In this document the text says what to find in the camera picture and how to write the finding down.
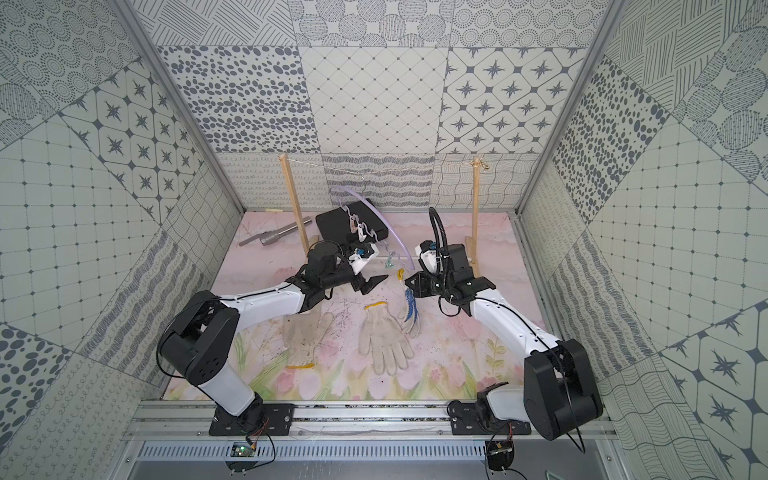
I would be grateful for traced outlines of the yellow dotted work glove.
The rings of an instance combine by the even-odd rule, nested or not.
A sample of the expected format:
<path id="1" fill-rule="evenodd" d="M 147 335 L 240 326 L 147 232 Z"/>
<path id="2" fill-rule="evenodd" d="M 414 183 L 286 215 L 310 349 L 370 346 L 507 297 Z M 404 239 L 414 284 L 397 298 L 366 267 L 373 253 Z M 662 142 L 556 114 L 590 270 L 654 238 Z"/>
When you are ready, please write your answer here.
<path id="1" fill-rule="evenodd" d="M 315 350 L 334 319 L 330 312 L 313 309 L 284 318 L 282 339 L 287 349 L 288 369 L 306 369 L 315 365 Z"/>

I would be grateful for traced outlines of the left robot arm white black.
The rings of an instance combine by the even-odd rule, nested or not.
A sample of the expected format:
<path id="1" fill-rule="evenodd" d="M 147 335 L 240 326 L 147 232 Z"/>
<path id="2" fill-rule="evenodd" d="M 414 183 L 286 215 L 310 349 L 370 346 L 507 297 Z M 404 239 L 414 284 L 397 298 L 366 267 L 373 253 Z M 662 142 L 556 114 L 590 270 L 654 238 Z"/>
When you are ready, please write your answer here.
<path id="1" fill-rule="evenodd" d="M 277 317 L 308 312 L 342 285 L 349 284 L 363 295 L 370 293 L 386 279 L 384 275 L 367 279 L 362 274 L 378 254 L 371 242 L 344 248 L 321 240 L 310 248 L 305 264 L 276 286 L 229 298 L 199 291 L 160 336 L 157 359 L 167 361 L 220 411 L 253 424 L 261 415 L 262 400 L 228 364 L 235 336 Z"/>

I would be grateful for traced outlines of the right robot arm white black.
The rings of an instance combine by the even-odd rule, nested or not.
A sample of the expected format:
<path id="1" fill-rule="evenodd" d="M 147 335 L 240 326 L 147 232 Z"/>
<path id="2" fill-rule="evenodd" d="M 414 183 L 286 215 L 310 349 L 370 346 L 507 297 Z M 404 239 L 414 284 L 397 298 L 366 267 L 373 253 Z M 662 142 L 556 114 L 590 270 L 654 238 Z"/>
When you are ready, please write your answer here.
<path id="1" fill-rule="evenodd" d="M 424 241 L 415 248 L 421 270 L 406 280 L 417 298 L 435 297 L 485 325 L 518 357 L 520 387 L 492 385 L 477 394 L 483 427 L 502 422 L 529 423 L 543 438 L 554 440 L 603 415 L 595 375 L 585 347 L 561 340 L 539 328 L 514 308 L 485 277 L 476 277 L 465 247 L 439 248 Z"/>

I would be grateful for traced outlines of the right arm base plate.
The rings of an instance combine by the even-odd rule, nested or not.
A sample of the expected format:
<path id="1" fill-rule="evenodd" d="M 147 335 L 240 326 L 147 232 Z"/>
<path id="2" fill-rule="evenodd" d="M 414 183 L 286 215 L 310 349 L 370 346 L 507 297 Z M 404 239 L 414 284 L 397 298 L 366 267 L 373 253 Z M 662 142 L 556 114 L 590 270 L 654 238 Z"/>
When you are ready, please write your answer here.
<path id="1" fill-rule="evenodd" d="M 454 436 L 472 435 L 530 435 L 529 422 L 521 420 L 500 420 L 485 405 L 476 402 L 453 400 L 447 404 L 446 412 Z"/>

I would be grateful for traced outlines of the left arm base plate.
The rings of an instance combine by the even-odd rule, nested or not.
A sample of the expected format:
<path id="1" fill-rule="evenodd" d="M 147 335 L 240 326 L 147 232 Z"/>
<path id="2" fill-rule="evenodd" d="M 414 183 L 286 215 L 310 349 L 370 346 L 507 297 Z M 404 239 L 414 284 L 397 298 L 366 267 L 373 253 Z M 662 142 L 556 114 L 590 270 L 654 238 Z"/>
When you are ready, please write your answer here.
<path id="1" fill-rule="evenodd" d="M 234 416 L 217 405 L 209 435 L 245 437 L 261 432 L 270 436 L 288 436 L 295 408 L 296 405 L 291 403 L 259 403 Z"/>

